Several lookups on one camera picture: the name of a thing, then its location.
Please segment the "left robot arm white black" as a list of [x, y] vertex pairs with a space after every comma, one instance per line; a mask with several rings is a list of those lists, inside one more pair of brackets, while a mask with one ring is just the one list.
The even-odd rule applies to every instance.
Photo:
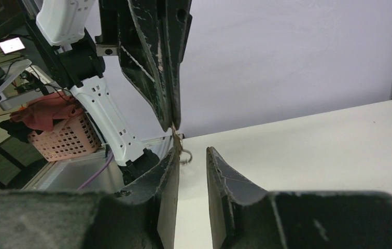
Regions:
[[105, 56], [117, 56], [128, 82], [171, 130], [174, 149], [184, 151], [180, 64], [192, 15], [191, 1], [21, 1], [25, 25], [52, 78], [69, 90], [110, 146], [126, 184], [159, 159], [132, 134], [110, 95]]

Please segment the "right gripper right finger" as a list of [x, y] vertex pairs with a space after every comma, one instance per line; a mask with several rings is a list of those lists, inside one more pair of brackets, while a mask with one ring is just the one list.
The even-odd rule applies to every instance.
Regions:
[[392, 195], [267, 191], [208, 147], [213, 248], [392, 248]]

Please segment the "small silver key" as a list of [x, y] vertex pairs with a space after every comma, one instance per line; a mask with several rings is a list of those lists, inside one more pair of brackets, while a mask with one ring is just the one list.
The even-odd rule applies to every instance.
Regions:
[[179, 155], [181, 156], [182, 153], [189, 155], [189, 158], [187, 159], [180, 159], [179, 160], [180, 164], [189, 165], [193, 160], [192, 152], [184, 148], [183, 139], [179, 136], [178, 131], [173, 123], [171, 125], [171, 130], [172, 130], [172, 137], [174, 140], [174, 147], [178, 151]]

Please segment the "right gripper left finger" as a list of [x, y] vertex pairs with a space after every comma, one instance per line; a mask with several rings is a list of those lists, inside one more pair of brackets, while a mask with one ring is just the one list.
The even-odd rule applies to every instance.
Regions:
[[0, 191], [0, 248], [173, 248], [179, 153], [116, 193]]

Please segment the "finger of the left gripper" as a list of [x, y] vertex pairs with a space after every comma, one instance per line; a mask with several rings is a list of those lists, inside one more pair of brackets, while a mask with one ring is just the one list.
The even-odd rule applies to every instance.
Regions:
[[167, 69], [167, 84], [171, 101], [171, 121], [176, 129], [181, 124], [180, 64], [183, 61], [192, 22], [192, 1], [165, 1], [163, 24]]
[[163, 44], [157, 1], [117, 3], [118, 57], [121, 70], [151, 106], [163, 131], [171, 125], [165, 83]]

